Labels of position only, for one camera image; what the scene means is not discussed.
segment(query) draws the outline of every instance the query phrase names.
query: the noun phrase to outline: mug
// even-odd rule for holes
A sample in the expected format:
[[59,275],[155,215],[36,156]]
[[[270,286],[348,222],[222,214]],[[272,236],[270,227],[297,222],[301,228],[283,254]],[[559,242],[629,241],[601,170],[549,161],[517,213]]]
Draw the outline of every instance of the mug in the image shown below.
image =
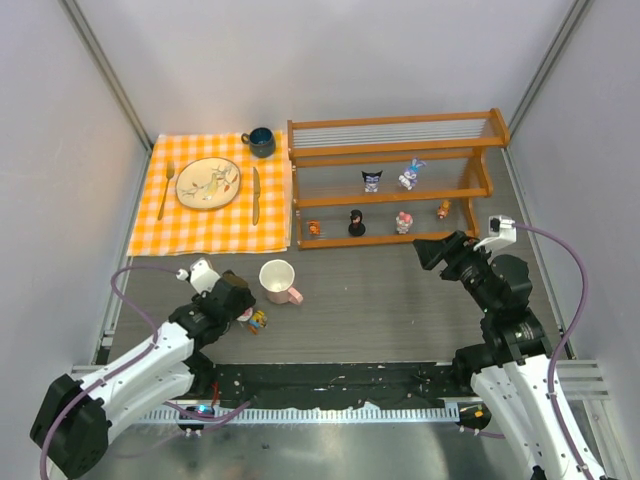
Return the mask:
[[276,151],[276,139],[268,128],[256,128],[248,135],[243,133],[240,139],[242,143],[249,145],[251,153],[258,158],[266,158]]
[[302,295],[292,287],[296,272],[284,260],[271,260],[260,269],[260,285],[267,292],[267,298],[273,303],[302,303]]

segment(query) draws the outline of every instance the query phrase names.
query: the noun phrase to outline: knife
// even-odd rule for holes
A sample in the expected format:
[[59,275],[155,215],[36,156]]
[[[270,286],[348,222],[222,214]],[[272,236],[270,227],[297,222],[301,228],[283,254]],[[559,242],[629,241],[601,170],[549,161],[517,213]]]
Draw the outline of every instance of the knife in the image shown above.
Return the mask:
[[253,224],[260,220],[260,175],[258,169],[253,167]]

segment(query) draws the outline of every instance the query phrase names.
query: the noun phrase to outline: pink mug handle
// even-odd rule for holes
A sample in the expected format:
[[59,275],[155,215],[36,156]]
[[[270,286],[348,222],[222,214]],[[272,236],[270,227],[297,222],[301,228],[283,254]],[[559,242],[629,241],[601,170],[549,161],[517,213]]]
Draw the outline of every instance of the pink mug handle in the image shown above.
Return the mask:
[[291,287],[289,290],[287,290],[287,293],[289,294],[289,301],[295,305],[300,305],[302,303],[303,297],[302,294],[297,291],[295,288]]

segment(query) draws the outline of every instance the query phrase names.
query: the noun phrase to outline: orange and white gingham tablecloth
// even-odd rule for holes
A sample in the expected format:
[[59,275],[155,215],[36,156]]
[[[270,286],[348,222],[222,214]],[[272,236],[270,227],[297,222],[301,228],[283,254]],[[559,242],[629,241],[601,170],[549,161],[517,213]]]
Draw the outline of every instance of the orange and white gingham tablecloth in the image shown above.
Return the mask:
[[[251,155],[239,133],[183,135],[158,138],[151,156],[135,227],[129,241],[130,256],[182,253],[263,253],[286,250],[291,241],[291,165],[286,135],[274,132],[276,151],[259,159]],[[176,196],[178,175],[190,163],[222,157],[241,172],[238,195],[218,210],[193,210]],[[166,169],[173,160],[164,217],[158,211],[166,184]],[[253,220],[253,167],[260,176],[260,220]]]

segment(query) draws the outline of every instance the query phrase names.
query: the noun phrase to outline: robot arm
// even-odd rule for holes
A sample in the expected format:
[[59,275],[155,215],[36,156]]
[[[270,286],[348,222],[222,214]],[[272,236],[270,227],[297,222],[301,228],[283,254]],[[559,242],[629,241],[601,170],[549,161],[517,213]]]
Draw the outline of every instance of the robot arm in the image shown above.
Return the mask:
[[[198,260],[188,280],[197,294],[175,310],[158,329],[153,350],[127,370],[103,381],[85,397],[56,430],[49,458],[69,479],[79,478],[104,456],[108,446],[144,413],[172,398],[195,392],[212,383],[211,361],[200,349],[214,343],[231,321],[255,305],[247,283],[231,271],[222,275]],[[55,380],[42,402],[30,437],[40,447],[62,409],[87,386],[130,362],[153,344],[149,337],[118,360],[74,381],[68,375]]]
[[456,352],[456,380],[470,386],[500,424],[521,468],[514,478],[584,480],[586,471],[594,479],[609,478],[587,447],[557,380],[554,395],[582,463],[556,420],[546,383],[552,349],[528,307],[532,286],[526,262],[511,255],[491,258],[489,248],[515,242],[513,220],[491,217],[489,235],[477,241],[458,231],[441,241],[413,242],[422,268],[445,261],[440,277],[462,282],[485,314],[484,343]]

